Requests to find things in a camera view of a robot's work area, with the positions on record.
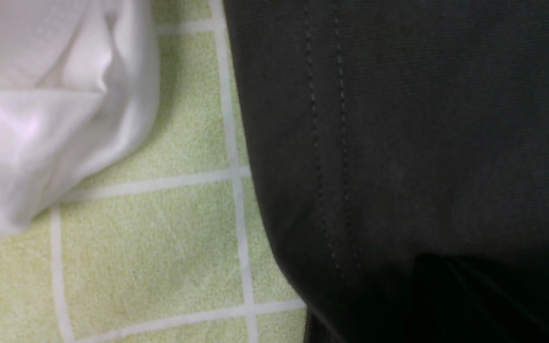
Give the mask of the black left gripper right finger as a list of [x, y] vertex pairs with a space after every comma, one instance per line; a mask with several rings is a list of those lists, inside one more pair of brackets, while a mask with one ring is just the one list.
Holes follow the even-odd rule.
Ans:
[[417, 260], [419, 343], [549, 343], [549, 301], [482, 259]]

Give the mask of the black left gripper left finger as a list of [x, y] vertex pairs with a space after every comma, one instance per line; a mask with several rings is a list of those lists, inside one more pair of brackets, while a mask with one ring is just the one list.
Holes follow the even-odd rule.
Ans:
[[414, 258], [344, 271], [331, 257], [305, 257], [305, 343], [427, 342], [418, 266]]

